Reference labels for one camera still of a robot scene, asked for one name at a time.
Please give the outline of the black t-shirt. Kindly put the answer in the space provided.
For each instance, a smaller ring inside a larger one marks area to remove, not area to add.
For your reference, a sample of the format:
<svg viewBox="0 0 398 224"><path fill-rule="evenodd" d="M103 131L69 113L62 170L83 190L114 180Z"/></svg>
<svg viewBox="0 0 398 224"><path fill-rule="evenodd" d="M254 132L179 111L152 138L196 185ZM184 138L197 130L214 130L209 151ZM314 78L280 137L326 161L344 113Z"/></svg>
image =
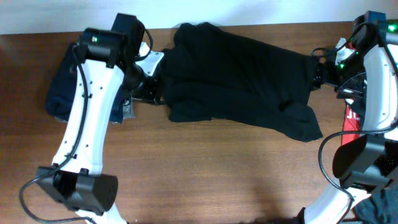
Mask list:
<svg viewBox="0 0 398 224"><path fill-rule="evenodd" d="M310 142L322 137L308 100L317 59L230 34L182 24L159 65L173 122L228 119Z"/></svg>

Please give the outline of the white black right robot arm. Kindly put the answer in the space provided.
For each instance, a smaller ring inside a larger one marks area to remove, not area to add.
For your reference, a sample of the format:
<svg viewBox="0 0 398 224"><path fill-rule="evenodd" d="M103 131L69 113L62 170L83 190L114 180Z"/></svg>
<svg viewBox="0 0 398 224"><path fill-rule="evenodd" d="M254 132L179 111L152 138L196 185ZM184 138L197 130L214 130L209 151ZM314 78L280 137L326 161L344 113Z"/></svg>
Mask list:
<svg viewBox="0 0 398 224"><path fill-rule="evenodd" d="M397 185L397 23L368 11L353 22L351 37L313 79L335 87L339 98L364 101L363 126L333 158L328 187L301 209L297 223L344 223L359 202Z"/></svg>

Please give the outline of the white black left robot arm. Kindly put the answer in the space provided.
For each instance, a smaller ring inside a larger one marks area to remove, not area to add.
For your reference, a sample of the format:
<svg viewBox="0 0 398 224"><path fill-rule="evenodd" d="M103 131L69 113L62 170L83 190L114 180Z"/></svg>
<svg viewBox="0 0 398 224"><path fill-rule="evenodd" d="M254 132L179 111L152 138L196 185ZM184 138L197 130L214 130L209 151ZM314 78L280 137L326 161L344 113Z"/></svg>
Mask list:
<svg viewBox="0 0 398 224"><path fill-rule="evenodd" d="M103 169L103 146L119 90L129 100L158 105L158 64L139 34L86 29L73 49L77 81L62 143L50 167L39 167L35 183L55 202L87 223L123 223L116 206L118 179Z"/></svg>

